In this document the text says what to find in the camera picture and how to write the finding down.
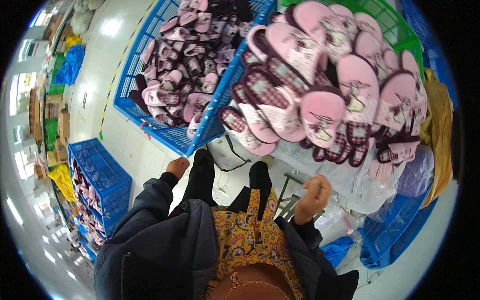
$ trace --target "floor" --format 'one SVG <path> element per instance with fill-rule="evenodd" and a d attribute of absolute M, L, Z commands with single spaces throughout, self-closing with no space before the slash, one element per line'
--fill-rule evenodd
<path fill-rule="evenodd" d="M 127 1 L 107 0 L 94 16 L 90 29 L 83 35 L 85 59 L 75 85 L 66 87 L 64 101 L 70 110 L 70 143 L 83 141 L 99 136 L 107 96 L 111 89 L 105 120 L 103 123 L 102 144 L 117 162 L 133 178 L 130 207 L 135 197 L 143 190 L 143 183 L 150 178 L 158 178 L 167 168 L 170 161 L 179 156 L 157 140 L 148 140 L 138 126 L 132 124 L 112 106 L 119 75 L 116 74 L 122 53 L 139 20 L 151 4 L 151 0 Z M 118 72 L 123 69 L 122 60 Z M 219 164 L 233 168 L 240 160 L 229 153 L 225 140 L 218 139 L 211 144 L 212 153 Z M 252 161 L 261 158 L 249 155 L 241 147 L 236 148 L 239 154 Z M 188 183 L 190 168 L 173 190 L 174 203 L 171 209 L 180 202 Z M 244 166 L 233 172 L 225 173 L 216 167 L 213 197 L 219 205 L 229 205 L 243 186 L 248 186 L 249 167 Z M 276 160 L 270 168 L 273 187 L 280 194 L 285 182 L 284 174 L 295 173 L 293 167 Z M 382 270 L 368 270 L 358 259 L 353 259 L 344 271 L 358 269 L 360 272 L 359 288 L 354 299 L 404 299 L 414 289 L 428 269 L 442 238 L 448 228 L 456 198 L 457 185 L 451 182 L 442 194 L 425 227 L 398 261 Z M 302 188 L 291 184 L 286 196 L 295 193 L 302 196 Z M 324 241 L 327 244 L 345 234 L 341 223 L 323 228 Z M 430 251 L 419 251 L 424 245 Z"/>

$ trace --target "floral pattern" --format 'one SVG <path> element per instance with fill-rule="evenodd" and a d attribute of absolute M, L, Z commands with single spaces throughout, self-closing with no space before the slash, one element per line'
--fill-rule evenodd
<path fill-rule="evenodd" d="M 295 299 L 305 298 L 300 278 L 290 260 L 285 234 L 273 222 L 277 205 L 278 200 L 272 189 L 263 218 L 258 221 L 260 190 L 252 189 L 247 213 L 229 212 L 226 206 L 211 208 L 220 251 L 213 277 L 201 295 L 202 300 L 210 297 L 213 289 L 226 275 L 249 264 L 277 267 L 290 285 Z"/>

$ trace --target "right hand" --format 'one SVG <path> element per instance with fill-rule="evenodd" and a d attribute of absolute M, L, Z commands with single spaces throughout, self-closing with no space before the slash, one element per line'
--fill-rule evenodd
<path fill-rule="evenodd" d="M 310 222 L 327 206 L 328 195 L 332 189 L 327 179 L 318 174 L 307 180 L 303 188 L 308 192 L 295 206 L 294 221 L 297 225 Z"/>
<path fill-rule="evenodd" d="M 166 172 L 172 173 L 180 180 L 189 166 L 190 162 L 188 161 L 188 159 L 180 157 L 178 159 L 172 160 L 168 164 Z"/>

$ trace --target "gold necklace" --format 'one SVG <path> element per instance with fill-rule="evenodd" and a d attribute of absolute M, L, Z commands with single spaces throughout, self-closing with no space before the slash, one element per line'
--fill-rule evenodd
<path fill-rule="evenodd" d="M 273 284 L 271 283 L 268 283 L 268 282 L 264 282 L 264 281 L 258 281 L 258 280 L 250 280 L 250 281 L 244 281 L 242 283 L 240 283 L 240 275 L 238 272 L 233 272 L 232 273 L 232 276 L 230 277 L 230 280 L 232 281 L 232 284 L 233 286 L 230 288 L 230 290 L 228 290 L 228 293 L 225 295 L 225 297 L 223 298 L 223 300 L 227 300 L 227 298 L 230 296 L 230 294 L 232 293 L 233 289 L 235 288 L 238 288 L 240 286 L 246 286 L 248 284 L 263 284 L 263 285 L 267 285 L 269 287 L 273 287 L 275 288 L 276 290 L 278 290 L 280 293 L 282 293 L 282 295 L 285 296 L 285 298 L 287 299 L 290 299 L 287 294 L 284 293 L 284 291 L 282 291 L 279 287 L 276 287 L 274 286 Z"/>

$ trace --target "person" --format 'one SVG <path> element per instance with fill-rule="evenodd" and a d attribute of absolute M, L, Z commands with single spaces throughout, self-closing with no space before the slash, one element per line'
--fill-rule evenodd
<path fill-rule="evenodd" d="M 287 222 L 274 219 L 278 200 L 266 163 L 253 164 L 250 187 L 229 207 L 218 206 L 214 160 L 199 149 L 183 200 L 169 215 L 172 189 L 188 167 L 179 158 L 144 184 L 95 260 L 97 299 L 353 298 L 358 271 L 338 276 L 313 226 L 330 193 L 323 176 L 305 182 Z"/>

